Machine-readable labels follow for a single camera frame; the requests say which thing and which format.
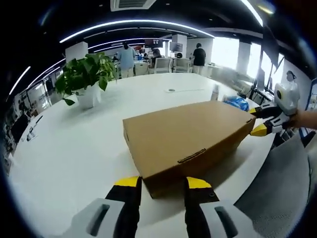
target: brown cardboard box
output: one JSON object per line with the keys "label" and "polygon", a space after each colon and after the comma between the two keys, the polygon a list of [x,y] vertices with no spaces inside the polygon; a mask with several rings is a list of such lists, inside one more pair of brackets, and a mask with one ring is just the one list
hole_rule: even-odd
{"label": "brown cardboard box", "polygon": [[185,176],[201,175],[235,150],[254,116],[209,101],[123,120],[134,164],[153,198]]}

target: air vent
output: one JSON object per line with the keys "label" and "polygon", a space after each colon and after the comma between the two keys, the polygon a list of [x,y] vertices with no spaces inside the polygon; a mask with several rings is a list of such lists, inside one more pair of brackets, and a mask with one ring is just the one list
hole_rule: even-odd
{"label": "air vent", "polygon": [[149,9],[156,0],[111,0],[111,11]]}

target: black ceiling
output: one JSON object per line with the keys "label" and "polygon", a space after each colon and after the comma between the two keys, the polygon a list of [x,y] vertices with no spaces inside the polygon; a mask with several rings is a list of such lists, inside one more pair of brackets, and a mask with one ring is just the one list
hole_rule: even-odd
{"label": "black ceiling", "polygon": [[[20,81],[15,93],[22,91],[44,69],[61,60],[65,48],[83,40],[89,46],[93,46],[126,38],[162,37],[172,33],[169,30],[182,31],[197,37],[203,36],[176,26],[127,23],[94,29],[62,44],[59,43],[61,39],[72,33],[100,23],[126,19],[156,19],[199,29],[230,27],[262,32],[253,15],[239,0],[157,0],[149,10],[115,12],[110,11],[109,0],[47,0],[33,3],[12,1],[6,2],[3,9],[6,12],[6,16],[2,15],[2,23],[6,23],[2,31],[6,57],[2,80],[6,85],[1,87],[0,93],[4,96],[8,94],[27,66],[31,66],[31,69]],[[261,13],[261,17],[267,21],[266,14]],[[276,38],[296,47],[294,39],[288,37],[288,29],[278,23],[279,21],[275,21],[272,24]],[[109,32],[117,28],[131,27],[162,29],[127,29]],[[105,33],[84,39],[101,32]]]}

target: man in blue shirt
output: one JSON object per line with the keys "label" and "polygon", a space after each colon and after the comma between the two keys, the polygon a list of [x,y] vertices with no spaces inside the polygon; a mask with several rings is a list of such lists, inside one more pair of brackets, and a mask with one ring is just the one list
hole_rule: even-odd
{"label": "man in blue shirt", "polygon": [[123,43],[123,49],[118,53],[117,58],[120,60],[121,78],[133,76],[135,51],[128,43]]}

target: desk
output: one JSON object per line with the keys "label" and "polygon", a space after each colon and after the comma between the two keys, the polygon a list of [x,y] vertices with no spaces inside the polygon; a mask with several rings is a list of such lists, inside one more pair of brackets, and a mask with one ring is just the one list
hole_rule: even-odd
{"label": "desk", "polygon": [[[102,103],[81,111],[60,101],[40,113],[36,138],[20,141],[9,181],[31,225],[43,236],[61,234],[72,217],[115,181],[138,175],[123,137],[122,119],[210,100],[215,81],[192,73],[162,73],[111,81]],[[236,92],[220,83],[219,98]],[[177,91],[169,93],[168,89]],[[257,106],[249,101],[250,107]],[[204,179],[218,197],[235,203],[249,187],[271,148],[274,135],[247,136],[236,152]],[[179,193],[151,199],[142,187],[137,238],[187,237]]]}

